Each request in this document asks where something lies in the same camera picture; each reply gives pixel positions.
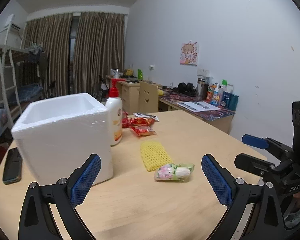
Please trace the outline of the wooden smiley chair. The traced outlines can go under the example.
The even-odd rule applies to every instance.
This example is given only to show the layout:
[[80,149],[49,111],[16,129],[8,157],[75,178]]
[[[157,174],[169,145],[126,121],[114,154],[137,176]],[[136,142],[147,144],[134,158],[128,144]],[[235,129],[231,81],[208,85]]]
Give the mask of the wooden smiley chair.
[[159,109],[158,87],[147,82],[140,82],[139,87],[139,112],[157,113]]

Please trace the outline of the metal bunk bed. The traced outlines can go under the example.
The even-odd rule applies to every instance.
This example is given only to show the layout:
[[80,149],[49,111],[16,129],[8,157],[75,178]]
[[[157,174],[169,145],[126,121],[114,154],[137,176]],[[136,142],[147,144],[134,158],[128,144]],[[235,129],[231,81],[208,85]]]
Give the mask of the metal bunk bed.
[[3,27],[0,31],[0,108],[6,109],[8,118],[2,134],[13,127],[30,103],[42,99],[44,89],[40,83],[25,86],[17,84],[17,67],[34,63],[34,70],[38,71],[43,52],[41,45],[21,37],[20,31],[11,27]]

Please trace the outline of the black smartphone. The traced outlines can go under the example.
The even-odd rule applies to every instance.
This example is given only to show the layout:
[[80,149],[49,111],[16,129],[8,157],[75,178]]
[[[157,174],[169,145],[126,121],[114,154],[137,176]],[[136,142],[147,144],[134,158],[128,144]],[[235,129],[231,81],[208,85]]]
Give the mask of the black smartphone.
[[21,180],[23,159],[17,148],[12,148],[8,151],[2,182],[5,185],[17,183]]

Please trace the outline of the printed paper sheet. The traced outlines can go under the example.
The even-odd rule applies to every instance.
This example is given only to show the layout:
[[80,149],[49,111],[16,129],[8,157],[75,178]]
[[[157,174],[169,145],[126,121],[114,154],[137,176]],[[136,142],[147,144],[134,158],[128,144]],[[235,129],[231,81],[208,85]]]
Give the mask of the printed paper sheet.
[[177,105],[180,107],[184,107],[185,109],[188,109],[189,111],[192,111],[194,113],[221,110],[219,107],[216,107],[204,101],[178,102]]

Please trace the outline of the orange snack packet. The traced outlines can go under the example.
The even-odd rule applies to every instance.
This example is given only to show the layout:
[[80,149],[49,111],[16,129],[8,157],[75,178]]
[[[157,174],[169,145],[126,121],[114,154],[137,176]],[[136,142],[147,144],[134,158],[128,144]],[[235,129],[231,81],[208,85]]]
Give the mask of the orange snack packet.
[[130,119],[130,123],[130,129],[139,137],[156,134],[152,128],[152,125],[155,123],[155,120],[152,118],[134,117]]

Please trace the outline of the anime wall picture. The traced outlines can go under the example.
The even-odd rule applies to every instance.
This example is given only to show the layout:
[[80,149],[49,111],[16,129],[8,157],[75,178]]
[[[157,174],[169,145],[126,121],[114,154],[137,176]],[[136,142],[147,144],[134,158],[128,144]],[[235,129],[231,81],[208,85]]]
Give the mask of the anime wall picture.
[[199,54],[198,42],[187,42],[182,44],[180,52],[180,64],[197,65]]

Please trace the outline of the wooden drawer cabinet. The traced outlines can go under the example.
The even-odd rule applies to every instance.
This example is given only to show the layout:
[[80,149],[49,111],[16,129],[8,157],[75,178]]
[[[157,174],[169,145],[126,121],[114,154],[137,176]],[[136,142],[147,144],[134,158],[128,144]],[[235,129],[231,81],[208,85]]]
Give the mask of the wooden drawer cabinet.
[[[158,90],[162,88],[162,85],[151,83],[158,87]],[[123,110],[128,114],[139,113],[139,87],[140,83],[132,83],[125,81],[118,81],[117,88],[119,89],[119,97],[122,100]]]

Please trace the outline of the green bottle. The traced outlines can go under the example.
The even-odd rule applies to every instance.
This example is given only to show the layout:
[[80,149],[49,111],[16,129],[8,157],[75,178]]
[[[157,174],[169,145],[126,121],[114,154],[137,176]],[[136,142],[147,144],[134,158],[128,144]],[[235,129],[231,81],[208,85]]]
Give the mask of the green bottle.
[[138,69],[138,80],[143,80],[143,72],[140,69]]

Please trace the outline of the red snack packet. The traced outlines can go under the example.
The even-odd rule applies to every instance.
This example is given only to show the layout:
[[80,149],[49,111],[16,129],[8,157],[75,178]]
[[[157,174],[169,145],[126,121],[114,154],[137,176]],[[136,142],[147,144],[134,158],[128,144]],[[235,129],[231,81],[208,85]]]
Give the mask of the red snack packet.
[[132,125],[132,118],[128,115],[126,111],[122,112],[122,128],[130,128]]

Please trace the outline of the toiletry bottles group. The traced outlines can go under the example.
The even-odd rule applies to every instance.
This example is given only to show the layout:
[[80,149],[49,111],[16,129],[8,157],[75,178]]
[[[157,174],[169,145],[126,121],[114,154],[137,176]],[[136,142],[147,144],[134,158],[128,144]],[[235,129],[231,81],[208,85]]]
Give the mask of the toiletry bottles group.
[[200,75],[197,79],[196,97],[230,111],[236,111],[239,100],[239,96],[234,94],[234,85],[226,80],[213,83],[212,77]]

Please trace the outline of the white lotion pump bottle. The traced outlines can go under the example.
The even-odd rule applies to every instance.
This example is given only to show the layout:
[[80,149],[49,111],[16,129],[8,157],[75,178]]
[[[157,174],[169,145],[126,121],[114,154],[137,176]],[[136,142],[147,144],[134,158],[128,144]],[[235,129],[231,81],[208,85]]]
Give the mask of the white lotion pump bottle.
[[110,145],[117,145],[122,139],[122,100],[116,84],[122,79],[112,79],[105,107],[109,111]]

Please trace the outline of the white air conditioner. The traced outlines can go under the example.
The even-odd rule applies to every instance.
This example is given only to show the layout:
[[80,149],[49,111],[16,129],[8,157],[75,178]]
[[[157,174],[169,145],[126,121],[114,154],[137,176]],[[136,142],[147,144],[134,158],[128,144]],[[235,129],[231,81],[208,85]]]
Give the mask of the white air conditioner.
[[21,27],[15,23],[14,18],[15,18],[14,14],[11,14],[8,16],[8,18],[5,22],[5,28],[11,27],[15,31],[19,32],[21,30]]

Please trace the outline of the brown curtains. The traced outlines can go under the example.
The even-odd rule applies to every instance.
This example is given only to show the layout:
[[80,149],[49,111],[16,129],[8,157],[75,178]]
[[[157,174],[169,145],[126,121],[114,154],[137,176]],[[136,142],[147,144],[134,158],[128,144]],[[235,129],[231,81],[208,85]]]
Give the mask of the brown curtains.
[[123,71],[125,15],[109,12],[56,14],[26,22],[24,37],[47,54],[45,83],[56,82],[55,95],[93,95],[100,78]]

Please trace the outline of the yellow foam fruit net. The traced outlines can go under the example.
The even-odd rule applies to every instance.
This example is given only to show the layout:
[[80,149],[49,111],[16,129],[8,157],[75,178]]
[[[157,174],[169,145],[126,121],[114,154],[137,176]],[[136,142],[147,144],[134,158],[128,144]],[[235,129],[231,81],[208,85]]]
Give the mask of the yellow foam fruit net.
[[142,162],[148,172],[157,170],[163,165],[173,163],[172,158],[166,152],[160,142],[146,141],[140,146]]

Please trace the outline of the wooden desk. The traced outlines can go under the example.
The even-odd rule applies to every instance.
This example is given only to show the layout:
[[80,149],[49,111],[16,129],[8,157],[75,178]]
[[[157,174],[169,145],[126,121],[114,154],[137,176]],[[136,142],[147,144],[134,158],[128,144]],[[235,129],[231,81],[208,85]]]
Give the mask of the wooden desk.
[[221,106],[214,106],[199,98],[168,91],[159,96],[159,102],[161,109],[164,109],[165,105],[169,111],[185,111],[227,134],[230,133],[232,119],[235,115],[234,111]]

